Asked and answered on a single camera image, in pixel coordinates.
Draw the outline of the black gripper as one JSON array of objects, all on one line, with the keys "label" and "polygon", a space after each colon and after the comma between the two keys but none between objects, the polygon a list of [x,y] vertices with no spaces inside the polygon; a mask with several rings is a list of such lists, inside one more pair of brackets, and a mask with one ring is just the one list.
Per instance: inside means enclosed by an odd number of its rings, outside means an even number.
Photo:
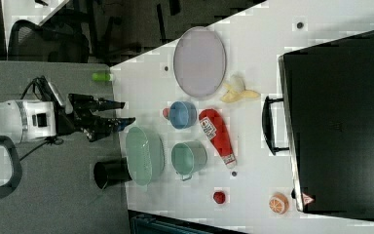
[{"label": "black gripper", "polygon": [[106,111],[123,109],[124,102],[113,100],[98,100],[95,102],[93,96],[69,94],[68,101],[72,106],[71,111],[66,108],[59,108],[56,117],[56,132],[59,136],[71,135],[75,132],[82,132],[89,142],[109,137],[113,133],[122,131],[131,125],[135,118],[97,118],[92,111]]}]

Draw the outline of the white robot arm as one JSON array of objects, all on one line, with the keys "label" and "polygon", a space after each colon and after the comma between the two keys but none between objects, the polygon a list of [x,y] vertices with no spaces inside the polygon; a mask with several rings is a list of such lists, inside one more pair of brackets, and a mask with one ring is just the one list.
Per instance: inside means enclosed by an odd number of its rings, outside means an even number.
[{"label": "white robot arm", "polygon": [[122,109],[122,102],[70,94],[68,99],[7,100],[0,102],[0,149],[9,156],[9,180],[0,185],[0,199],[13,193],[22,177],[22,158],[16,146],[23,142],[53,143],[60,136],[82,132],[90,142],[108,137],[132,124],[134,118],[105,118],[98,111]]}]

